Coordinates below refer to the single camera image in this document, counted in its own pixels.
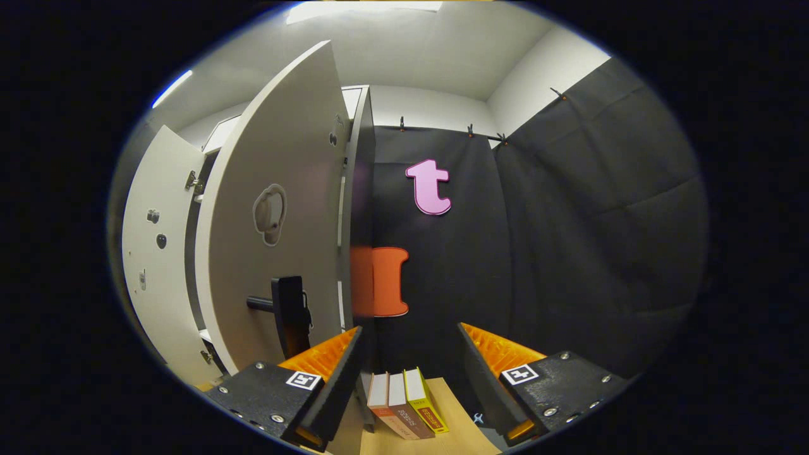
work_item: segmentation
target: black latch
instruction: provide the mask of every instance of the black latch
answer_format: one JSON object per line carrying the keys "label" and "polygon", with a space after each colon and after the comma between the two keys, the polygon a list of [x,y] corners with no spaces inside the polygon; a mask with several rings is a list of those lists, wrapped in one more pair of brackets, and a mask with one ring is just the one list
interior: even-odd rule
{"label": "black latch", "polygon": [[308,297],[303,291],[303,280],[299,276],[273,278],[271,288],[272,299],[249,296],[247,304],[251,309],[275,315],[281,349],[284,351],[284,358],[289,359],[310,347],[311,314]]}

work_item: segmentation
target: book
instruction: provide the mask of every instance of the book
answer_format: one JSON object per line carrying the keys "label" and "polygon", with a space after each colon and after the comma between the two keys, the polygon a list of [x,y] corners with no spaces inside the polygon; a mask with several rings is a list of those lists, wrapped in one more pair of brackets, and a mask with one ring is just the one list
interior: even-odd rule
{"label": "book", "polygon": [[388,407],[420,439],[435,438],[435,433],[418,416],[407,402],[405,395],[405,375],[391,374],[388,377]]}
{"label": "book", "polygon": [[368,388],[368,408],[399,436],[406,440],[420,439],[388,407],[388,374],[386,372],[371,375],[371,386]]}
{"label": "book", "polygon": [[424,376],[421,370],[416,367],[414,370],[407,370],[404,372],[404,392],[407,396],[407,402],[418,413],[421,420],[427,424],[434,433],[446,433],[450,429],[443,419],[441,414],[435,407],[435,398],[430,393],[430,388],[424,381]]}

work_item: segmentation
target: black metal plate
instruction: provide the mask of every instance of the black metal plate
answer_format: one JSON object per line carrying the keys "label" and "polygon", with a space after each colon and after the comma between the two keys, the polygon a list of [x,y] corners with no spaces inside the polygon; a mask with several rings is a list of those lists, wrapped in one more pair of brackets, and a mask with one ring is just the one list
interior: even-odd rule
{"label": "black metal plate", "polygon": [[[241,415],[245,424],[263,429],[277,438],[292,440],[291,435],[303,414],[322,390],[323,378],[265,362],[261,364],[263,368],[253,364],[226,379],[219,387],[205,392],[205,395],[225,410]],[[302,384],[290,384],[296,380]],[[274,415],[280,416],[283,421],[273,420]]]}
{"label": "black metal plate", "polygon": [[569,351],[506,370],[500,382],[532,419],[551,431],[592,412],[626,385],[623,378]]}

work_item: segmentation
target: clip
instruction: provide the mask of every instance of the clip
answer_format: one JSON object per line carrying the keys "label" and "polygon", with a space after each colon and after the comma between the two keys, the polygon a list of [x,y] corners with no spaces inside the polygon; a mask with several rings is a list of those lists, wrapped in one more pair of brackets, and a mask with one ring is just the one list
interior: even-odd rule
{"label": "clip", "polygon": [[563,100],[563,101],[564,101],[564,100],[567,100],[567,96],[562,95],[561,93],[559,93],[558,91],[556,91],[556,89],[554,89],[553,87],[551,87],[550,89],[551,89],[551,90],[553,90],[553,93],[556,93],[557,95],[561,96],[561,98],[562,98],[562,100]]}

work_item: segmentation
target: ceiling light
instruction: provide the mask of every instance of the ceiling light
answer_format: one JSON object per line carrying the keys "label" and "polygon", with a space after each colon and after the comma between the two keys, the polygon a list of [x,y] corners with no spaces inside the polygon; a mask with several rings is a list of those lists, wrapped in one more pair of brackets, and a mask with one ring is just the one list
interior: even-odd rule
{"label": "ceiling light", "polygon": [[342,11],[388,11],[392,9],[438,11],[442,2],[303,2],[290,9],[286,24]]}
{"label": "ceiling light", "polygon": [[152,104],[152,108],[153,109],[156,108],[158,104],[163,102],[163,100],[165,100],[166,97],[169,96],[169,94],[172,93],[174,89],[177,88],[178,85],[182,84],[183,81],[188,79],[190,75],[191,70],[185,71],[185,74],[181,75],[176,81],[174,81],[174,83],[172,83],[172,85],[168,86],[168,88],[166,89],[166,91],[163,92],[162,95],[158,96],[158,99],[155,100],[154,104]]}

